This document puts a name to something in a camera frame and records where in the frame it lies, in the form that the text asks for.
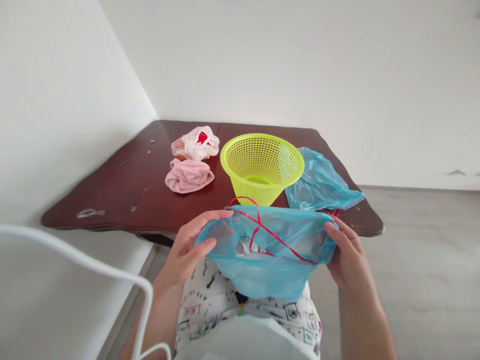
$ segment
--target white shirt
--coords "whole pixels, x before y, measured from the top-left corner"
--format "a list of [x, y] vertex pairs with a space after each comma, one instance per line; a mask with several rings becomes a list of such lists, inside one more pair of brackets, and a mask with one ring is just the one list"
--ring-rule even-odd
[[189, 341], [175, 357], [175, 360], [206, 359], [319, 360], [319, 356], [275, 320], [244, 315], [220, 322], [208, 335]]

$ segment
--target mesh basket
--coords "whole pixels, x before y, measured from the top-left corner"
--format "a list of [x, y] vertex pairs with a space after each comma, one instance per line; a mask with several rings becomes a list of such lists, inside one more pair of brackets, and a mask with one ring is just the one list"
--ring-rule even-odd
[[[304, 159], [295, 146], [262, 133], [234, 137], [223, 146], [220, 162], [235, 195], [252, 198], [259, 206], [270, 206], [304, 172]], [[248, 199], [238, 201], [253, 205]]]

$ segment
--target wooden table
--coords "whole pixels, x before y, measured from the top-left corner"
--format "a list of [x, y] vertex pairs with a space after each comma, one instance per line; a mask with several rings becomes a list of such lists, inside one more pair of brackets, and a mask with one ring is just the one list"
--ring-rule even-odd
[[[155, 243], [171, 244], [171, 240], [161, 235], [176, 233], [197, 215], [207, 210], [222, 209], [235, 197], [230, 178], [220, 164], [220, 154], [205, 160], [215, 180], [203, 189], [178, 194], [165, 185], [165, 177], [173, 159], [171, 143], [194, 127], [205, 125], [210, 126], [220, 138], [220, 149], [228, 140], [247, 133], [271, 134], [296, 147], [309, 147], [332, 162], [350, 189], [360, 190], [316, 130], [157, 120], [45, 212], [41, 223], [46, 227], [65, 230], [122, 230]], [[288, 207], [285, 193], [272, 206]], [[86, 209], [99, 213], [81, 217]], [[363, 237], [373, 237], [383, 232], [382, 220], [366, 200], [343, 211], [340, 218]]]

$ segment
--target plastic bag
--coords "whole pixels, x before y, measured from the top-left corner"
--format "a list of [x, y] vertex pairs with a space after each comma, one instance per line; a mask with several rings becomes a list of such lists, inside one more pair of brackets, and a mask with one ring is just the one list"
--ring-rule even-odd
[[321, 153], [308, 147], [299, 147], [298, 150], [305, 161], [305, 170], [297, 182], [285, 189], [290, 208], [346, 210], [367, 198], [360, 191], [350, 190], [330, 160]]
[[244, 205], [226, 209], [234, 210], [233, 216], [210, 221], [196, 243], [216, 239], [207, 257], [249, 298], [297, 301], [317, 266], [332, 259], [336, 244], [325, 231], [325, 222], [332, 220], [325, 213]]
[[180, 160], [202, 161], [219, 153], [220, 140], [210, 126], [198, 126], [171, 144], [171, 152]]

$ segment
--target blue plastic bag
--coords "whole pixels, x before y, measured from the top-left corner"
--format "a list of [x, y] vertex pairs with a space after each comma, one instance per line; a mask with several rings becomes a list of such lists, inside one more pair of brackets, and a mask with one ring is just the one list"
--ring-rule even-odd
[[227, 209], [234, 210], [233, 216], [210, 221], [196, 243], [216, 239], [216, 247], [207, 257], [249, 298], [297, 301], [312, 272], [332, 259], [336, 245], [324, 227], [332, 218], [325, 213], [261, 206], [258, 213], [264, 227], [259, 227], [255, 206]]
[[321, 153], [308, 147], [299, 147], [298, 150], [305, 161], [305, 170], [297, 182], [285, 189], [290, 208], [346, 210], [367, 198], [360, 191], [350, 190], [330, 160]]

